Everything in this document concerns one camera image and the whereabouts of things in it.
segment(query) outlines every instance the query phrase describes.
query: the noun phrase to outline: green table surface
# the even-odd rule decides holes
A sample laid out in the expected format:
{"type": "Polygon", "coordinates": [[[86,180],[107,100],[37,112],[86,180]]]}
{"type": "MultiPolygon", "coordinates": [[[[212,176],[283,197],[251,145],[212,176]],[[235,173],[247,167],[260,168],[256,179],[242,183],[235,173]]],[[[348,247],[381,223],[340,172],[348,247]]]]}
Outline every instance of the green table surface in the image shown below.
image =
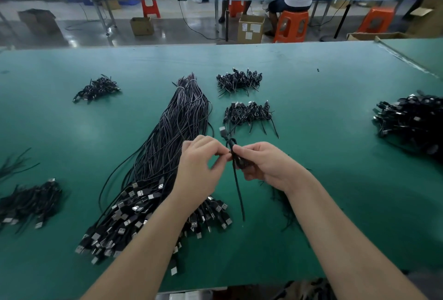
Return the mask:
{"type": "MultiPolygon", "coordinates": [[[[427,41],[419,43],[426,47],[427,41]]],[[[443,94],[443,83],[367,41],[340,43],[191,45],[4,51],[0,54],[0,160],[32,147],[41,165],[0,186],[41,184],[56,177],[66,191],[61,212],[42,229],[16,226],[0,233],[0,298],[80,296],[112,259],[100,266],[74,250],[99,216],[98,193],[108,174],[147,138],[174,93],[172,81],[194,72],[213,103],[217,129],[232,101],[269,100],[271,125],[237,129],[240,144],[269,141],[323,183],[346,215],[399,268],[443,266],[442,168],[376,137],[372,109],[417,89],[443,94]],[[260,91],[218,97],[215,76],[251,68],[263,73],[260,91]],[[90,78],[112,76],[123,93],[88,104],[72,98],[90,78]]],[[[108,200],[118,191],[119,171],[108,200]]],[[[271,284],[323,275],[298,228],[271,190],[240,178],[241,220],[232,168],[214,196],[234,221],[183,241],[179,274],[161,290],[271,284]]]]}
{"type": "Polygon", "coordinates": [[[394,51],[443,78],[443,38],[382,41],[394,51]]]}

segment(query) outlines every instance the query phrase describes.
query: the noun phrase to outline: plastic stool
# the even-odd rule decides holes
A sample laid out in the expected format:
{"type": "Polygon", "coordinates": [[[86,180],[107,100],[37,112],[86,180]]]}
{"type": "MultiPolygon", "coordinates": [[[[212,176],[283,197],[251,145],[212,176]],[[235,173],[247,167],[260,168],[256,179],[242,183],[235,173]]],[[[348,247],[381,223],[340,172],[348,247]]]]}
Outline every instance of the plastic stool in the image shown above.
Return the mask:
{"type": "Polygon", "coordinates": [[[152,0],[152,6],[147,6],[145,0],[141,0],[141,8],[143,10],[143,17],[146,18],[148,14],[155,14],[157,15],[157,18],[161,18],[156,0],[152,0]]]}
{"type": "Polygon", "coordinates": [[[357,32],[362,33],[385,33],[394,18],[394,8],[392,7],[373,7],[369,10],[366,17],[363,19],[362,24],[358,28],[357,32]],[[370,28],[371,22],[375,19],[380,19],[381,23],[376,28],[370,28]]]}
{"type": "Polygon", "coordinates": [[[274,43],[279,42],[303,42],[306,36],[309,13],[283,11],[277,24],[277,30],[274,36],[274,43]],[[286,28],[280,31],[283,22],[287,20],[286,28]],[[300,32],[300,23],[304,21],[303,30],[300,32]]]}
{"type": "Polygon", "coordinates": [[[235,18],[237,16],[237,13],[243,12],[244,9],[244,1],[231,1],[231,3],[229,4],[229,15],[231,18],[235,18]]]}

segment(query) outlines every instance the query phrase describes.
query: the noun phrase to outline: forearm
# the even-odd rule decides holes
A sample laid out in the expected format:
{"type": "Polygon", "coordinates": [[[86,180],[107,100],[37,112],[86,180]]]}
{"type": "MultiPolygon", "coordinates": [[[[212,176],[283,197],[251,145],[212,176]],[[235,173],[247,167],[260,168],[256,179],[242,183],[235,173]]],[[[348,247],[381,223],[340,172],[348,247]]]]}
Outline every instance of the forearm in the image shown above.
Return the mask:
{"type": "Polygon", "coordinates": [[[188,216],[171,193],[81,300],[154,299],[188,216]]]}
{"type": "Polygon", "coordinates": [[[288,198],[339,299],[425,299],[312,174],[306,171],[302,177],[288,198]]]}

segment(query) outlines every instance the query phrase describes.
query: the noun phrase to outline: concrete floor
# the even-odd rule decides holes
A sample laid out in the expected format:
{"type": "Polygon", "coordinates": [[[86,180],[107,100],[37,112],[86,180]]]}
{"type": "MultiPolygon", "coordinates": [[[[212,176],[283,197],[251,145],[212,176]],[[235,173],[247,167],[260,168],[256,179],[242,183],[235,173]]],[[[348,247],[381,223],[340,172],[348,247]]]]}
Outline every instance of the concrete floor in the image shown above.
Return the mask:
{"type": "MultiPolygon", "coordinates": [[[[401,15],[404,14],[413,1],[405,2],[397,12],[396,19],[392,22],[390,31],[394,32],[405,28],[401,15]]],[[[152,19],[155,33],[152,36],[134,36],[129,20],[132,17],[141,17],[141,5],[122,6],[122,9],[114,10],[117,29],[112,28],[112,35],[105,35],[98,15],[93,6],[85,6],[82,3],[44,2],[44,1],[9,1],[0,4],[3,15],[12,26],[12,31],[6,24],[0,22],[0,46],[13,46],[15,49],[37,49],[58,47],[97,47],[97,46],[133,46],[133,45],[167,45],[167,44],[220,44],[224,38],[224,26],[217,26],[220,31],[216,33],[216,21],[213,1],[199,4],[195,0],[181,1],[159,0],[157,1],[161,19],[152,19]],[[48,9],[55,16],[61,34],[55,36],[36,37],[26,25],[19,21],[17,12],[30,8],[48,9]],[[193,32],[183,21],[183,16],[191,29],[205,35],[193,32]]],[[[252,3],[249,14],[265,15],[264,9],[267,4],[258,1],[252,3]]],[[[320,3],[313,25],[319,24],[323,15],[325,4],[320,3]]],[[[346,39],[346,34],[355,32],[368,8],[353,6],[346,18],[339,38],[346,39]]],[[[101,8],[104,17],[108,12],[101,8]]],[[[340,22],[343,10],[329,9],[326,23],[322,30],[318,26],[308,28],[305,41],[318,41],[321,36],[333,35],[340,22]]],[[[239,18],[231,18],[229,26],[230,42],[235,43],[237,37],[239,18]]],[[[270,28],[270,23],[265,23],[265,29],[270,28]]],[[[262,43],[269,43],[272,38],[263,36],[262,43]]]]}

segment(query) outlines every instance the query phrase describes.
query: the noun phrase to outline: hand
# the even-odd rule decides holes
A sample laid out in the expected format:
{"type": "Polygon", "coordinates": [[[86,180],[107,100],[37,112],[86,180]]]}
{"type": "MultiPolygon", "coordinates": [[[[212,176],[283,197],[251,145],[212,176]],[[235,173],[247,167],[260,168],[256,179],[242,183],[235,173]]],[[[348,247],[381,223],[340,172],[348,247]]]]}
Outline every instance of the hand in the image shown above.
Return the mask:
{"type": "Polygon", "coordinates": [[[246,180],[264,180],[286,194],[301,184],[303,179],[312,177],[302,165],[279,148],[264,141],[243,147],[234,145],[233,151],[254,163],[253,166],[243,169],[246,180]]]}
{"type": "Polygon", "coordinates": [[[214,192],[230,158],[229,150],[213,137],[200,135],[193,141],[183,142],[171,195],[177,197],[180,204],[188,209],[186,212],[191,214],[214,192]],[[219,158],[209,168],[208,161],[213,155],[218,155],[219,158]]]}

